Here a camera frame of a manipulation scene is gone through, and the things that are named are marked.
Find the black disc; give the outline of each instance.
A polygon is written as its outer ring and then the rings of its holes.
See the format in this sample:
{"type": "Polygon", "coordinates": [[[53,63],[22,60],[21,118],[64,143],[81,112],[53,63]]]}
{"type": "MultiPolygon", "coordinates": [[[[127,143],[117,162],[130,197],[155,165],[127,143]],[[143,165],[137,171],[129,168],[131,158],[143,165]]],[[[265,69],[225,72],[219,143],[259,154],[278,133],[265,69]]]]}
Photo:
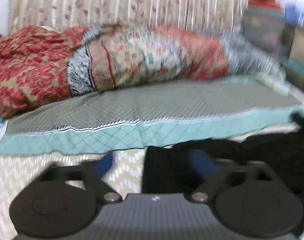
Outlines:
{"type": "Polygon", "coordinates": [[[31,184],[10,205],[16,230],[37,238],[62,237],[87,226],[97,212],[95,198],[64,182],[31,184]]]}
{"type": "Polygon", "coordinates": [[[246,236],[275,237],[288,233],[302,216],[300,201],[275,182],[252,181],[232,187],[215,201],[219,220],[246,236]]]}

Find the robotic device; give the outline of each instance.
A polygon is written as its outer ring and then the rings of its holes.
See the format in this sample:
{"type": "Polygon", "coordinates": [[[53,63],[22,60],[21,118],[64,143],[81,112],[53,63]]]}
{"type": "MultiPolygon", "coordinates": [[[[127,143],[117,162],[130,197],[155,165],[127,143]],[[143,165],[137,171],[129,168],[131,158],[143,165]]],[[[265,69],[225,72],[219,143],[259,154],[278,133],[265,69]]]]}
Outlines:
{"type": "Polygon", "coordinates": [[[296,239],[300,201],[262,162],[219,165],[195,192],[122,197],[95,172],[95,162],[49,166],[12,202],[15,240],[296,239]],[[85,189],[70,186],[82,180],[85,189]]]}

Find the patterned curtain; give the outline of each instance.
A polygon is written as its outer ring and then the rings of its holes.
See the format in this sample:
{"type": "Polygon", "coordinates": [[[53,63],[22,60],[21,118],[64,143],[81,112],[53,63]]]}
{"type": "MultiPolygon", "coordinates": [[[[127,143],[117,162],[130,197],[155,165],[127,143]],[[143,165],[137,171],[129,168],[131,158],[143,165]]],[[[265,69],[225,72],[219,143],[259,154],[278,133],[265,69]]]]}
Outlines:
{"type": "Polygon", "coordinates": [[[98,22],[231,29],[246,5],[247,0],[11,0],[9,33],[27,25],[62,31],[98,22]]]}

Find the silver screw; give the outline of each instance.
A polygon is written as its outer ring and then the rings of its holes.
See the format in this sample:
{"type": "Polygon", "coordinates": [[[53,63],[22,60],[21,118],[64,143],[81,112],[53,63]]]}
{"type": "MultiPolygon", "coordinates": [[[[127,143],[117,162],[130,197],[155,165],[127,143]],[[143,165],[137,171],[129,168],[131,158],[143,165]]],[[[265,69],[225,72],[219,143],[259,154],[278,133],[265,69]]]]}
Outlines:
{"type": "Polygon", "coordinates": [[[206,202],[208,200],[208,195],[203,192],[196,192],[192,195],[192,198],[198,202],[206,202]]]}
{"type": "Polygon", "coordinates": [[[104,195],[104,199],[109,202],[114,202],[119,199],[119,194],[117,194],[115,192],[109,192],[104,195]]]}

